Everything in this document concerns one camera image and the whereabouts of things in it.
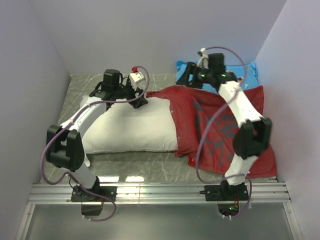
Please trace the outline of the white pillow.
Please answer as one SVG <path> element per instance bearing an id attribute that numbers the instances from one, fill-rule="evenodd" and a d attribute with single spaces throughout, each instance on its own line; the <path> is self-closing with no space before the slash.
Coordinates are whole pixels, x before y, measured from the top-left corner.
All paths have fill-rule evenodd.
<path id="1" fill-rule="evenodd" d="M 121 152 L 172 152 L 178 149 L 170 101 L 149 97 L 134 109 L 116 103 L 90 126 L 82 137 L 87 154 Z"/>

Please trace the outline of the red pillowcase with grey print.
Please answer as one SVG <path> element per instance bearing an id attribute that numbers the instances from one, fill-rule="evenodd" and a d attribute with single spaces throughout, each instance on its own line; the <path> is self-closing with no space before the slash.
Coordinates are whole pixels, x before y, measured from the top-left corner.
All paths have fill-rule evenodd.
<path id="1" fill-rule="evenodd" d="M 196 163 L 201 136 L 213 114 L 225 103 L 215 93 L 186 86 L 174 85 L 160 91 L 149 91 L 148 98 L 156 97 L 170 101 L 176 137 L 177 157 L 188 156 L 188 165 Z M 224 174 L 234 156 L 233 138 L 238 125 L 229 108 L 213 122 L 201 149 L 198 167 L 201 170 Z"/>

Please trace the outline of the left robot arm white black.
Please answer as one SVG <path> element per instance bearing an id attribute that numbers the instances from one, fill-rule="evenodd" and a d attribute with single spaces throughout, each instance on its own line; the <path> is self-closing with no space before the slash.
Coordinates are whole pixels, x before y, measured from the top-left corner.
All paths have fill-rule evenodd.
<path id="1" fill-rule="evenodd" d="M 40 174 L 49 185 L 59 184 L 68 176 L 80 188 L 84 197 L 96 201 L 101 195 L 99 178 L 85 164 L 85 150 L 82 138 L 91 125 L 114 105 L 130 104 L 138 109 L 148 103 L 146 89 L 139 84 L 150 83 L 150 75 L 142 66 L 134 66 L 132 72 L 124 77 L 115 69 L 107 69 L 85 104 L 61 125 L 51 125 L 46 133 L 46 146 L 40 158 Z M 56 181 L 45 175 L 45 162 L 66 172 Z"/>

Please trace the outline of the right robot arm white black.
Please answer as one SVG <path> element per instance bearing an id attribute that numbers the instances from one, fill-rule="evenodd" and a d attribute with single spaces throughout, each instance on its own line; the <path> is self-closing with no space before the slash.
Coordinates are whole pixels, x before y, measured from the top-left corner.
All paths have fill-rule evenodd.
<path id="1" fill-rule="evenodd" d="M 233 138 L 234 156 L 219 187 L 219 193 L 231 200 L 246 191 L 245 180 L 258 157 L 268 149 L 272 121 L 260 114 L 242 89 L 242 81 L 233 72 L 228 72 L 223 53 L 199 52 L 197 63 L 188 62 L 177 84 L 191 88 L 202 88 L 209 84 L 225 100 L 218 110 L 229 108 L 235 117 L 238 132 Z"/>

